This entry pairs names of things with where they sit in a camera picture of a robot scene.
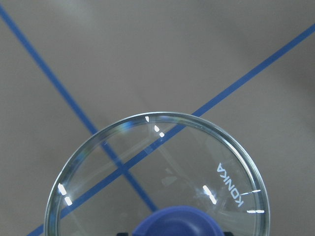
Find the glass lid with blue knob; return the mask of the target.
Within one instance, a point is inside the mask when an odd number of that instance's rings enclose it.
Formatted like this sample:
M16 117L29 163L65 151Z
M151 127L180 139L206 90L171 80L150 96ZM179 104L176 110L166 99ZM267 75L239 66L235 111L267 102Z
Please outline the glass lid with blue knob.
M120 120L69 158L51 190L47 236L267 236L270 207L246 150L204 119Z

